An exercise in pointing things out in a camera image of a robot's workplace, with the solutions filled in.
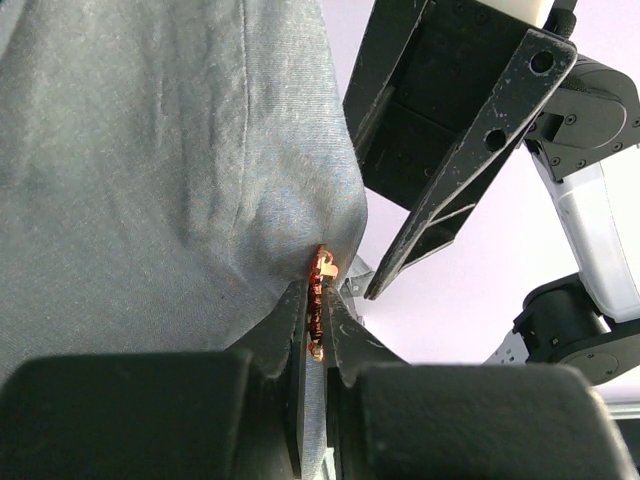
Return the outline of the gold leaf brooch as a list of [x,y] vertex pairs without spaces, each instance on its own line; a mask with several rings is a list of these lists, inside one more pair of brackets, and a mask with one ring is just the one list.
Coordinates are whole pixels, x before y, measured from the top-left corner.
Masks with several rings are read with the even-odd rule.
[[317,361],[324,360],[322,302],[324,287],[339,275],[339,268],[334,264],[334,256],[325,244],[317,247],[311,262],[307,289],[307,347],[311,357]]

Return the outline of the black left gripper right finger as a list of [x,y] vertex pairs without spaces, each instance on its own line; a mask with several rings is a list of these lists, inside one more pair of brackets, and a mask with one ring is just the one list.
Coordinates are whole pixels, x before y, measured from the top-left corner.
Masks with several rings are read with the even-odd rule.
[[340,479],[635,479],[604,402],[565,366],[410,365],[323,298]]

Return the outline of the grey button shirt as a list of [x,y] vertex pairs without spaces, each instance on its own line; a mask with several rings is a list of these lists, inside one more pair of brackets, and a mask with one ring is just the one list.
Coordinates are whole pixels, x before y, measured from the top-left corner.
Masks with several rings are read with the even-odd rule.
[[318,2],[2,3],[1,389],[41,357],[225,350],[320,244],[345,272],[366,219]]

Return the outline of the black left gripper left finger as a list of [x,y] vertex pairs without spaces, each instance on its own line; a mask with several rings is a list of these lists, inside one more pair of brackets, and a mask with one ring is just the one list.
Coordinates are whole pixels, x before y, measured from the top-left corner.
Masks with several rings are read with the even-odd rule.
[[307,285],[222,351],[48,356],[1,389],[5,479],[297,479]]

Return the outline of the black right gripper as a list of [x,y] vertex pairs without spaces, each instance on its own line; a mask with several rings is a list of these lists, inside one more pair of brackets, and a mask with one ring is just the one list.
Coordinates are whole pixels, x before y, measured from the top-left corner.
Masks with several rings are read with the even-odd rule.
[[443,213],[519,143],[575,65],[571,42],[529,26],[479,1],[373,4],[344,116],[365,186],[404,209],[418,202],[365,299],[431,254],[417,248],[430,228],[473,209]]

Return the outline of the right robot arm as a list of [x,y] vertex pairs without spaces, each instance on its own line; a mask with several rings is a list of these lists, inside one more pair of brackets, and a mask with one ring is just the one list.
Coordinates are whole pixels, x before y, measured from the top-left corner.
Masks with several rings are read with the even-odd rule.
[[601,385],[639,364],[639,93],[581,55],[572,1],[377,1],[343,108],[365,186],[408,217],[378,298],[451,245],[525,147],[578,270],[533,290],[491,357]]

